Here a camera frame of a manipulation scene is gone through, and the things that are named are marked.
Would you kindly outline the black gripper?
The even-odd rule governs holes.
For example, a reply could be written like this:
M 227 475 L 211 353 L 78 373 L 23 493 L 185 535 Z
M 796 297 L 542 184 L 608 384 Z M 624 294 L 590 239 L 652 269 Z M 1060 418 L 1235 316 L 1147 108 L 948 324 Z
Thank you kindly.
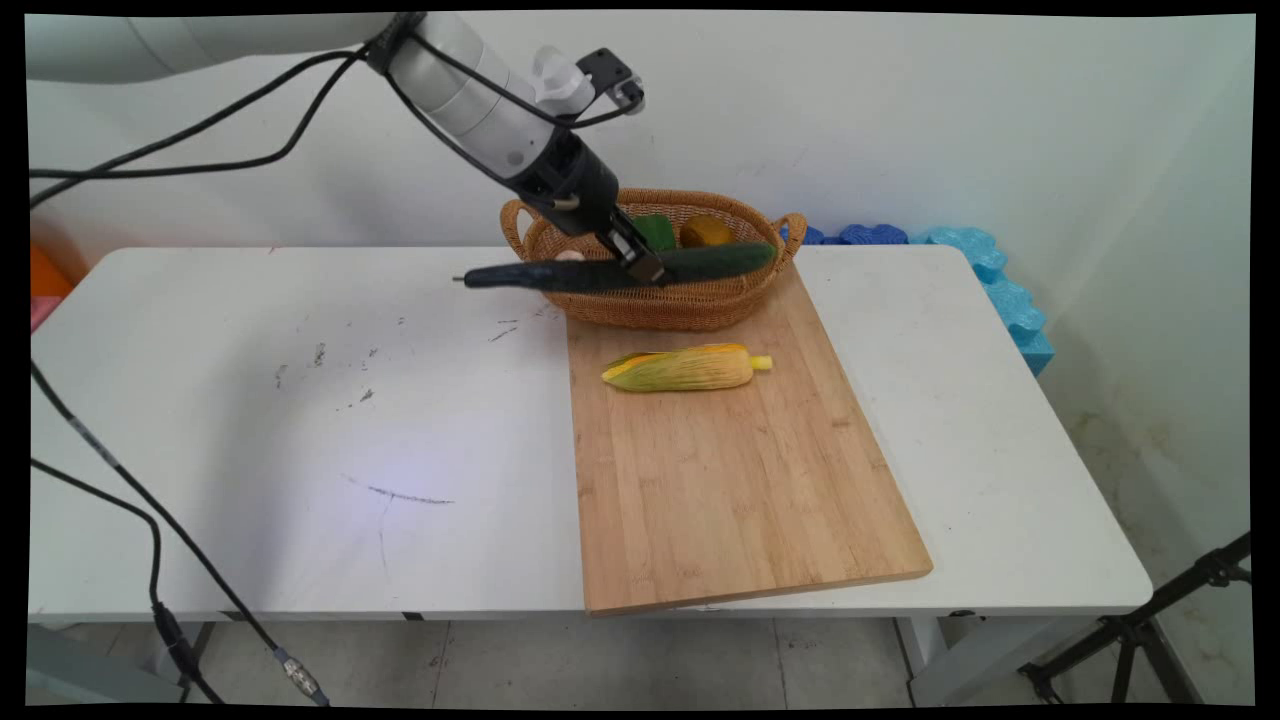
M 620 209 L 616 174 L 576 133 L 552 133 L 532 161 L 508 178 L 508 187 L 563 234 L 596 234 L 637 284 L 669 282 L 660 258 Z

